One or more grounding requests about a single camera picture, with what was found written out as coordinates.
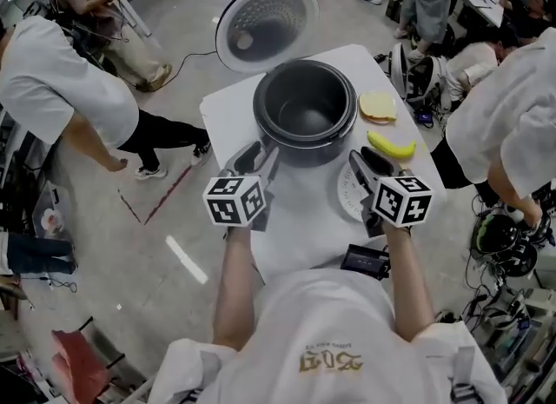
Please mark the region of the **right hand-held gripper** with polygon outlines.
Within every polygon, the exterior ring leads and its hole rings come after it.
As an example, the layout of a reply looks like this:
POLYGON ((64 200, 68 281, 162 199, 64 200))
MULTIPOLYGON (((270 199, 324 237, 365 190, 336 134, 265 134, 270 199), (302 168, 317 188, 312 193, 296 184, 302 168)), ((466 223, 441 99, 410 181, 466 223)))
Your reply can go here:
POLYGON ((361 201, 361 218, 369 237, 381 233, 382 225, 411 228, 425 223, 434 202, 434 191, 417 176, 400 176, 393 159, 369 147, 362 154, 352 149, 349 165, 357 182, 367 191, 361 201), (381 177, 375 181, 375 174, 381 177))

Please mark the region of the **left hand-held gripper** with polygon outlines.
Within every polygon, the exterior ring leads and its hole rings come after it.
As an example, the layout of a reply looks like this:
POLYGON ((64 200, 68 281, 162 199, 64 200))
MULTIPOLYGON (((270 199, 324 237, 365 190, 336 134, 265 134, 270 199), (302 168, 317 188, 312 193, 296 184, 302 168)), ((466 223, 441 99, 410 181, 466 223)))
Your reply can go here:
POLYGON ((219 175, 209 180, 202 199, 214 225, 266 231, 274 199, 267 189, 280 163, 280 149, 274 147, 255 170, 260 153, 259 141, 243 146, 228 159, 219 175))

